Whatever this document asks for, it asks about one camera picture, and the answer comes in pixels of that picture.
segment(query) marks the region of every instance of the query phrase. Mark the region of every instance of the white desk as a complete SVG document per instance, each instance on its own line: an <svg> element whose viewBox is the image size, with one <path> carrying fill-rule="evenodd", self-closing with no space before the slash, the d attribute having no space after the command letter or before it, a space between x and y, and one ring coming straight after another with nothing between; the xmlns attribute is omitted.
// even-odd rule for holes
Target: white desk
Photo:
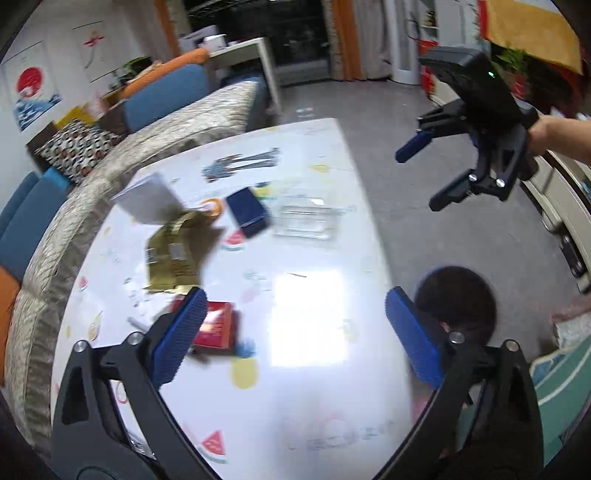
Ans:
<svg viewBox="0 0 591 480"><path fill-rule="evenodd" d="M273 101L274 113L277 115L281 113L281 95L275 77L275 60L273 59L269 41L266 38L246 40L214 51L209 56L208 64L211 64L214 70L236 65L243 61L261 59L262 69Z"/></svg>
<svg viewBox="0 0 591 480"><path fill-rule="evenodd" d="M206 183L202 168L227 155L280 149L275 167L237 171ZM224 480L360 480L378 473L412 425L404 350L386 319L392 287L365 193L341 130L319 119L253 131L161 160L159 171L187 207L269 182L282 192L319 195L338 209L331 241L277 236L269 227L243 248L216 247L202 269L209 300L241 313L241 358L186 357L162 397L187 437ZM227 208L213 224L235 229ZM135 223L115 206L80 269L53 365L51 409L74 343L120 343L168 294L148 296L144 246L158 226ZM124 390L115 395L127 428L141 433Z"/></svg>

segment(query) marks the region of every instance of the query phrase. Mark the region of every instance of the gray floor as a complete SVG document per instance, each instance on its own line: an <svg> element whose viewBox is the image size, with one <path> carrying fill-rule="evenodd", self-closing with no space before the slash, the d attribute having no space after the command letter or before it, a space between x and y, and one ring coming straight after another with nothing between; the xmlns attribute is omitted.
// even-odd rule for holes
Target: gray floor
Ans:
<svg viewBox="0 0 591 480"><path fill-rule="evenodd" d="M574 278L528 197L478 196L432 212L430 196L475 164L467 138L435 140L409 163L395 150L432 108L421 90L392 82L323 82L283 90L281 122L337 118L358 165L389 261L392 281L412 296L441 265L462 265L495 290L499 323L491 341L517 340L529 360L551 337L550 313L578 294Z"/></svg>

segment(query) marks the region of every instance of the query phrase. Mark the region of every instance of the screw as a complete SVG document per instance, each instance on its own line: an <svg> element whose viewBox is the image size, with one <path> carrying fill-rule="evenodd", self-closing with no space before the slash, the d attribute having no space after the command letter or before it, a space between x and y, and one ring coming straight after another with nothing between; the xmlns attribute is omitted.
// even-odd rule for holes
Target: screw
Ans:
<svg viewBox="0 0 591 480"><path fill-rule="evenodd" d="M74 344L74 351L78 353L83 352L84 350L86 350L86 345L88 345L88 343L86 343L84 340L78 340Z"/></svg>
<svg viewBox="0 0 591 480"><path fill-rule="evenodd" d="M505 346L507 350L510 352L518 352L519 351L519 344L514 340L507 340L505 342Z"/></svg>
<svg viewBox="0 0 591 480"><path fill-rule="evenodd" d="M144 338L144 334L142 332L134 332L127 337L127 343L130 343L131 345L137 345L142 341L142 338Z"/></svg>
<svg viewBox="0 0 591 480"><path fill-rule="evenodd" d="M460 343L464 343L464 340L465 338L461 332L452 332L449 334L449 341L451 343L459 345Z"/></svg>

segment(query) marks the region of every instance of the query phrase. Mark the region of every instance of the dark hair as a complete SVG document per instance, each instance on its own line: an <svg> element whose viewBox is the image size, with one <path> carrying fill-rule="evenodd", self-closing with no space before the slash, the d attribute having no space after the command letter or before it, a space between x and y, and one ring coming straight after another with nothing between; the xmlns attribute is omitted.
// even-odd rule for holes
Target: dark hair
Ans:
<svg viewBox="0 0 591 480"><path fill-rule="evenodd" d="M486 281L467 268L433 271L419 285L414 303L469 342L484 346L495 331L495 296Z"/></svg>

